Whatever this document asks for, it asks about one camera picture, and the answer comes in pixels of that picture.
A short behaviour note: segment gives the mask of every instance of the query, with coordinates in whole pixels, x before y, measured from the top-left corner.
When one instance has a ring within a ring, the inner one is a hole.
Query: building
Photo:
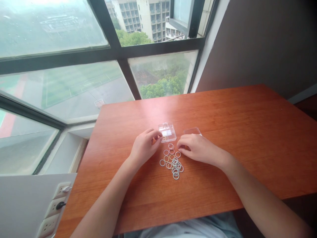
[[[173,27],[169,22],[166,22],[165,25],[165,31],[166,31],[166,40],[184,40],[185,34],[181,33],[179,30],[177,30],[175,27]]]
[[[116,12],[115,12],[115,9],[113,7],[113,4],[111,1],[106,1],[106,6],[107,6],[107,9],[108,9],[108,12],[110,14],[110,17],[113,19],[113,18],[117,18],[117,15],[116,15]]]
[[[128,33],[141,32],[141,22],[136,1],[112,0],[120,28]]]
[[[166,24],[170,12],[169,0],[111,0],[111,3],[121,29],[128,33],[144,32],[155,43],[167,40]]]

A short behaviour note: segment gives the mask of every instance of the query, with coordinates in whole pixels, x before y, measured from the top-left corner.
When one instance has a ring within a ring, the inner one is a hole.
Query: black window frame
[[[134,46],[122,47],[117,37],[116,30],[112,23],[105,1],[104,0],[88,0],[87,2],[90,5],[91,10],[94,16],[96,17],[99,23],[99,26],[102,29],[108,41],[107,46],[94,47],[93,49],[89,47],[89,48],[75,49],[75,50],[69,50],[64,52],[52,52],[48,54],[35,54],[35,55],[27,55],[27,56],[19,56],[19,57],[1,58],[0,59],[0,75],[13,74],[13,73],[18,74],[18,73],[25,73],[30,71],[51,69],[51,68],[57,68],[57,67],[116,60],[134,96],[134,99],[140,100],[141,95],[139,93],[138,87],[136,85],[135,79],[133,77],[133,74],[131,72],[131,69],[128,63],[129,58],[138,58],[138,57],[198,50],[198,56],[196,59],[188,93],[191,91],[191,88],[193,85],[193,79],[195,78],[200,57],[201,57],[201,53],[205,45],[205,41],[206,41],[205,37],[180,40],[180,41],[165,41],[160,43],[151,43],[151,44],[145,44],[145,45],[134,45]],[[208,34],[210,27],[212,25],[212,22],[218,7],[218,3],[219,3],[219,0],[213,1],[213,6],[212,6],[211,14],[208,20],[205,36]],[[171,14],[172,14],[172,7],[170,3],[170,16]],[[0,108],[3,108],[4,110],[7,110],[9,112],[24,116],[26,118],[30,118],[32,120],[50,125],[54,128],[59,129],[60,133],[66,128],[96,121],[96,120],[91,120],[91,121],[83,121],[79,123],[66,124],[64,122],[61,122],[58,118],[55,118],[54,116],[42,111],[41,109],[38,109],[32,105],[28,105],[24,101],[19,101],[18,99],[12,99],[10,95],[4,92],[0,94]],[[43,157],[42,161],[40,162],[34,174],[37,174],[42,168],[43,164],[47,160],[47,157],[51,149],[53,148],[58,137],[60,136],[60,133],[52,142],[50,149],[47,151],[46,155]]]
[[[192,0],[187,25],[174,18],[174,2],[175,0],[169,1],[169,23],[171,24],[171,26],[175,27],[183,34],[185,34],[185,39],[196,38],[205,0]]]

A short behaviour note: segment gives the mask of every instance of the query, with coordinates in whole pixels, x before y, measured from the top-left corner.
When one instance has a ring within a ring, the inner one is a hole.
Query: transparent plastic box
[[[159,124],[158,130],[162,133],[163,137],[165,137],[165,139],[163,138],[161,143],[173,141],[177,138],[173,123],[165,122],[163,124]]]
[[[197,135],[201,135],[200,130],[198,129],[198,127],[194,127],[194,128],[190,128],[188,130],[184,130],[184,135],[186,134],[197,134]]]

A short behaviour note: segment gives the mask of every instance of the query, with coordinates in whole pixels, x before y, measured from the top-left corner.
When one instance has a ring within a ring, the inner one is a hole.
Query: forearm
[[[125,193],[137,171],[130,159],[126,159],[71,237],[112,237]]]
[[[222,169],[265,237],[310,237],[310,227],[235,158]]]

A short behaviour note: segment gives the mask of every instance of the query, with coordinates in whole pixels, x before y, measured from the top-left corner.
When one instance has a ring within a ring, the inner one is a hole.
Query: electrical outlet
[[[67,193],[63,192],[63,189],[67,186],[70,186],[71,182],[63,182],[60,183],[56,189],[55,195],[53,199],[61,198],[61,197],[66,197]]]
[[[56,214],[54,216],[44,219],[42,221],[39,234],[37,237],[44,238],[52,234],[57,224],[58,217],[59,217],[59,214]]]
[[[65,202],[65,199],[66,199],[66,197],[61,197],[61,198],[52,200],[50,205],[49,205],[49,209],[46,212],[45,218],[48,218],[48,217],[51,217],[53,215],[60,213],[62,211],[62,209],[56,210],[56,206],[60,202]]]

